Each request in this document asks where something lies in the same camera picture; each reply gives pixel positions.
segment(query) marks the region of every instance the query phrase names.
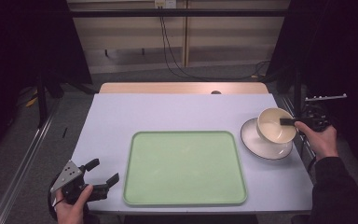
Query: black cloth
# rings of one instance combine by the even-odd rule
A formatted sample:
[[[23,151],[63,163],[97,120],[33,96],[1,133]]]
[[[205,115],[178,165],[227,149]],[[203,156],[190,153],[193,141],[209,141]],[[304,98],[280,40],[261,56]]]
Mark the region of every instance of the black cloth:
[[[358,224],[358,186],[338,157],[315,164],[309,224]]]

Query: person's arm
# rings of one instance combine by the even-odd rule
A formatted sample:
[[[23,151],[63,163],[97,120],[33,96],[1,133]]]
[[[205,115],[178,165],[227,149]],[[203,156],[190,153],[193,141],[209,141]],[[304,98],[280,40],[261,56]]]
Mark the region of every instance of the person's arm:
[[[315,164],[316,184],[312,191],[311,224],[358,224],[358,186],[339,157]]]
[[[308,137],[317,161],[309,224],[358,223],[358,186],[338,157],[336,129],[316,133],[302,122],[295,125]]]
[[[65,201],[60,189],[56,191],[56,200],[60,202],[56,205],[59,224],[83,224],[83,207],[91,195],[92,189],[92,185],[86,186],[74,205]]]

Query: light green tray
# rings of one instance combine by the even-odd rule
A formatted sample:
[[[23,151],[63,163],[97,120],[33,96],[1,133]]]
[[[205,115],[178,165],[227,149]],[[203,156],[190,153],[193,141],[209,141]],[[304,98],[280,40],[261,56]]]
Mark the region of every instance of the light green tray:
[[[133,136],[123,193],[127,204],[239,204],[246,196],[231,133],[140,132]]]

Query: table surface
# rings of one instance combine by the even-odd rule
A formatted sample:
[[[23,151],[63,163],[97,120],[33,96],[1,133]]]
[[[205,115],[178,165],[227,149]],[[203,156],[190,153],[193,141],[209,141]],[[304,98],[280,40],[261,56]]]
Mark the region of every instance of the table surface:
[[[139,93],[143,84],[144,92],[148,94]],[[161,91],[159,84],[163,87],[171,85],[174,93],[153,93]],[[127,92],[131,84],[104,84],[101,92],[111,92],[105,91],[108,86],[115,87],[115,91],[125,87],[124,92]],[[276,107],[273,96],[266,93],[267,88],[263,86],[260,83],[178,83],[176,89],[174,83],[135,83],[133,88],[136,87],[137,93],[96,94],[72,160],[83,164],[94,158],[100,159],[101,164],[85,175],[87,183],[102,184],[115,173],[119,173],[120,181],[110,189],[106,200],[89,203],[89,208],[120,214],[253,214],[310,210],[313,185],[296,147],[287,157],[272,161],[257,157],[241,141],[240,130],[245,121],[256,118],[265,108]],[[178,90],[186,94],[177,94]],[[234,94],[212,95],[209,94],[211,90]],[[240,91],[253,94],[240,94]],[[244,203],[232,206],[127,205],[123,200],[123,189],[131,139],[140,131],[232,133],[248,198]]]

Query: cable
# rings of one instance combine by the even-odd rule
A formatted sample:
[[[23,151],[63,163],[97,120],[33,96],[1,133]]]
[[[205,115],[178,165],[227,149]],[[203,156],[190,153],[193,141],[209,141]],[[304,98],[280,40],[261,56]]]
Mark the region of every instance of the cable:
[[[60,175],[60,173],[58,173],[58,174],[52,179],[52,181],[51,181],[51,183],[50,183],[50,186],[49,186],[49,188],[48,188],[48,212],[50,213],[51,217],[52,217],[54,220],[56,220],[56,221],[57,221],[57,213],[56,213],[54,207],[55,207],[58,203],[60,203],[63,199],[60,200],[60,201],[58,201],[57,203],[55,203],[55,204],[53,205],[52,202],[51,202],[51,192],[50,192],[50,190],[51,190],[51,188],[53,187],[53,185],[54,185],[54,183],[55,183],[55,181],[57,180],[57,178],[58,178],[59,175]]]
[[[25,95],[26,93],[28,93],[29,91],[31,91],[31,90],[33,90],[33,89],[34,89],[34,86],[28,87],[27,90],[23,90],[23,91],[21,91],[21,92],[19,93],[19,97]]]
[[[121,220],[121,217],[119,215],[116,215],[118,224],[123,224],[124,222]]]
[[[177,64],[176,60],[175,60],[175,57],[173,56],[173,53],[172,53],[172,48],[171,48],[171,44],[170,44],[170,40],[168,39],[168,36],[167,36],[167,30],[165,28],[165,22],[164,22],[164,18],[163,17],[160,17],[159,18],[159,21],[160,21],[160,24],[161,24],[161,32],[162,32],[162,43],[164,45],[164,57],[165,57],[165,63],[167,64],[167,67],[168,69],[171,71],[172,74],[174,74],[175,76],[177,77],[183,77],[183,76],[180,76],[179,74],[176,74],[175,72],[173,72],[173,70],[170,68],[169,64],[168,64],[168,60],[167,60],[167,53],[166,53],[166,46],[165,46],[165,39],[167,39],[167,44],[168,44],[168,48],[170,50],[170,53],[172,55],[172,58],[173,58],[173,61],[176,65],[177,68],[179,68],[179,70],[185,74],[187,77],[193,77],[193,78],[196,78],[196,79],[200,79],[202,81],[208,81],[202,77],[194,77],[194,76],[191,76],[189,74],[187,74],[185,71],[183,71],[179,65]]]
[[[200,79],[202,81],[209,81],[208,79],[212,79],[212,80],[242,80],[242,79],[246,79],[252,76],[260,76],[260,70],[261,68],[264,67],[264,65],[266,63],[269,63],[270,61],[263,61],[260,62],[258,64],[255,65],[255,71],[249,75],[249,76],[245,76],[245,77],[196,77],[196,76],[192,76],[190,74],[188,74],[187,72],[185,72],[177,63],[177,61],[175,60],[175,57],[173,56],[173,52],[172,52],[172,48],[171,48],[171,44],[170,44],[170,40],[168,38],[167,35],[167,29],[165,26],[165,21],[163,17],[160,17],[160,23],[161,23],[161,32],[162,32],[162,40],[163,40],[163,46],[164,46],[164,57],[165,57],[165,63],[167,64],[168,69],[171,71],[171,73],[173,73],[175,76],[177,77],[182,77],[182,78],[188,78],[188,77],[193,77],[196,79]],[[167,54],[166,54],[166,45],[165,45],[165,39],[167,39],[167,45],[168,45],[168,49],[170,50],[170,54],[173,58],[173,62],[175,63],[176,67],[184,74],[186,75],[186,77],[183,77],[175,72],[173,72],[173,70],[170,68],[169,64],[168,64],[168,60],[167,60]]]
[[[312,166],[315,164],[315,162],[316,162],[316,156],[312,158],[312,160],[310,161],[310,164],[308,164],[308,167],[307,167],[307,172],[308,172],[308,174],[310,174],[310,175],[312,175],[312,174],[310,173],[310,170],[312,169]]]
[[[303,142],[302,142],[301,149],[300,149],[300,159],[301,160],[302,160],[302,155],[303,155],[303,152],[304,152],[304,146],[305,146],[306,142],[307,142],[307,136],[304,135]]]
[[[278,68],[276,71],[272,72],[271,74],[269,74],[268,76],[265,77],[261,77],[260,79],[258,79],[259,82],[263,82],[263,83],[270,83],[272,81],[275,81],[278,79],[278,77],[283,74],[283,73],[287,73],[289,69],[291,69],[294,65],[293,64],[287,64],[287,65],[283,65],[280,68]]]

